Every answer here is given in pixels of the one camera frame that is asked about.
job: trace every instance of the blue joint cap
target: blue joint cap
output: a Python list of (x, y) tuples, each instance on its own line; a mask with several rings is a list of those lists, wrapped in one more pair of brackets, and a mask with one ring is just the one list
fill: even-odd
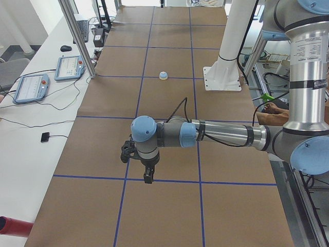
[(140, 116), (132, 122), (131, 129), (133, 140), (142, 143), (151, 139), (155, 134), (156, 122), (151, 117)]
[(313, 14), (329, 14), (328, 0), (297, 0), (299, 4), (307, 11)]
[(180, 146), (183, 148), (193, 147), (196, 143), (195, 124), (183, 122), (179, 133)]
[(329, 137), (316, 136), (303, 141), (291, 154), (290, 164), (310, 175), (329, 171)]
[(267, 41), (284, 41), (289, 40), (284, 32), (274, 32), (262, 30), (263, 39)]

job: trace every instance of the brown table surface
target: brown table surface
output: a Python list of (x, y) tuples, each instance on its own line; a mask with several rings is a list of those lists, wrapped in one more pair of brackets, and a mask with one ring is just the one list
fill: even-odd
[(204, 88), (226, 20), (223, 8), (119, 11), (26, 247), (294, 246), (265, 152), (161, 149), (152, 185), (139, 161), (120, 161), (132, 120), (166, 119), (184, 97), (190, 118), (251, 123), (247, 86)]

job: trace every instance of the person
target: person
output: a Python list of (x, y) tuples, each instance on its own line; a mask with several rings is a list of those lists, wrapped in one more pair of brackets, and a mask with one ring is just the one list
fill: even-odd
[[(260, 125), (283, 126), (289, 120), (289, 110), (277, 107), (273, 102), (264, 106), (264, 112), (256, 112)], [(329, 124), (329, 107), (325, 106), (324, 121)]]

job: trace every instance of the green object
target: green object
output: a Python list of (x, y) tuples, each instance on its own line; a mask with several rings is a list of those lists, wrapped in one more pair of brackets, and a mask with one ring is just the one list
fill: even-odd
[(270, 96), (268, 93), (263, 94), (260, 98), (263, 99), (265, 102), (275, 99), (274, 97)]

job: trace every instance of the white round object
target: white round object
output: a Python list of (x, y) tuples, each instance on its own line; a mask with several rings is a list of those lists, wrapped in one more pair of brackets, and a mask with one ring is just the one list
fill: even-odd
[(160, 72), (160, 74), (159, 74), (159, 79), (160, 79), (160, 80), (167, 80), (167, 79), (168, 79), (168, 74), (167, 74), (167, 72), (164, 72), (164, 71)]

